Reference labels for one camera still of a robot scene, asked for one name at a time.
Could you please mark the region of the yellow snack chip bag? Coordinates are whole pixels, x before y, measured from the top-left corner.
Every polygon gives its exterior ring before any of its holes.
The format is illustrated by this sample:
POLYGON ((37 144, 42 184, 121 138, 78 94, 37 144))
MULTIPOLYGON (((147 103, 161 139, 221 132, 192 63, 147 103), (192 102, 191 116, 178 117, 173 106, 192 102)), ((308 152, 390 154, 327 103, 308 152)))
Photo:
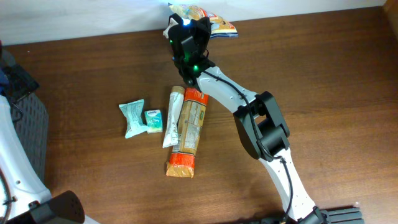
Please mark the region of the yellow snack chip bag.
POLYGON ((191 20, 198 21, 204 17, 208 17, 211 24, 211 39, 216 37, 238 37, 238 32, 232 23, 202 7, 193 4, 168 3, 168 5, 173 13, 178 14, 182 18, 183 25, 185 26, 189 25, 191 20))

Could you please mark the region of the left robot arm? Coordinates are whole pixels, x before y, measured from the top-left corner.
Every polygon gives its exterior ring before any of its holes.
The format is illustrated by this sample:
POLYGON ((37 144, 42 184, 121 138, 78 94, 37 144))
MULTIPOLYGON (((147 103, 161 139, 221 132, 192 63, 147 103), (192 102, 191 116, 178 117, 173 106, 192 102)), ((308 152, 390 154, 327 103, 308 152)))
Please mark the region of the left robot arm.
POLYGON ((1 49, 1 223, 94 223, 74 192, 44 185, 49 115, 38 87, 1 49))

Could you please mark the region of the orange long pasta packet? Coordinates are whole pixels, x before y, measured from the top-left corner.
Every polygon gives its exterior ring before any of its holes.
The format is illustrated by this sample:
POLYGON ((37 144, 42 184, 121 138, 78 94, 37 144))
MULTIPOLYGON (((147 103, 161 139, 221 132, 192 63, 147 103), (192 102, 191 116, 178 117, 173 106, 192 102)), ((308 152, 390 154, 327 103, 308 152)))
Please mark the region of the orange long pasta packet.
POLYGON ((178 143, 173 147, 167 162, 166 176, 193 178, 195 156, 207 103, 208 95, 195 88, 185 90, 182 111, 178 120, 178 143))

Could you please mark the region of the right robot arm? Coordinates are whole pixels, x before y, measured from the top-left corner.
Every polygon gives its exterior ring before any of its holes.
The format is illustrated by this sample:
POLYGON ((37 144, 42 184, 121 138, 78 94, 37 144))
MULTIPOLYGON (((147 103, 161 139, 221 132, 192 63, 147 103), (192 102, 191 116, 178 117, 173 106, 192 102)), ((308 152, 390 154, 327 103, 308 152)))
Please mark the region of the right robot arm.
POLYGON ((290 131, 273 95, 243 88, 209 60, 209 18, 188 20, 174 13, 163 35, 170 42, 174 64, 184 83, 214 98, 233 114, 243 147, 266 168, 278 191, 284 209, 279 222, 326 223, 326 213, 308 196, 294 167, 290 131))

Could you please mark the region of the small green tissue pack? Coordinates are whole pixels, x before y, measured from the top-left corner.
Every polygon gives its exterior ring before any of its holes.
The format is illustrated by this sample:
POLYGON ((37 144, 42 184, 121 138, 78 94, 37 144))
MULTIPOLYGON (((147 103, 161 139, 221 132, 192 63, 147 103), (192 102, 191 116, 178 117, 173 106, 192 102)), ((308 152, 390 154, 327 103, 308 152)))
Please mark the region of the small green tissue pack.
POLYGON ((161 133, 163 131, 163 121, 160 110, 148 110, 144 115, 148 126, 148 134, 161 133))

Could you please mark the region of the pale green packet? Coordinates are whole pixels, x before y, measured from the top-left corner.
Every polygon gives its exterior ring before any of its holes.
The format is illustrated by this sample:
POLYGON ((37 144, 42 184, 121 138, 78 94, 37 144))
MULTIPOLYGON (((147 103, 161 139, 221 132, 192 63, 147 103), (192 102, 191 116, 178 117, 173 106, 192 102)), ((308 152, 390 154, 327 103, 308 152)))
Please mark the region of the pale green packet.
POLYGON ((148 125, 144 124, 142 120, 143 108, 144 99, 119 105, 119 109, 122 111, 127 121, 126 139, 149 130, 148 125))

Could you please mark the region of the white beige tube packet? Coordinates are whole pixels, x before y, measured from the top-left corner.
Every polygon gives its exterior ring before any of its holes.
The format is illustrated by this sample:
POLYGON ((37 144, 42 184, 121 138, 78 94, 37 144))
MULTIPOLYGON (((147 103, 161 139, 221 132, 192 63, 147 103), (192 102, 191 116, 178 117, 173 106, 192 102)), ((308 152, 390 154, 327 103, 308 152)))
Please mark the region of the white beige tube packet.
POLYGON ((167 114, 167 127, 163 141, 163 148, 174 146, 178 143, 178 120, 182 110, 185 89, 182 86, 173 86, 169 97, 167 114))

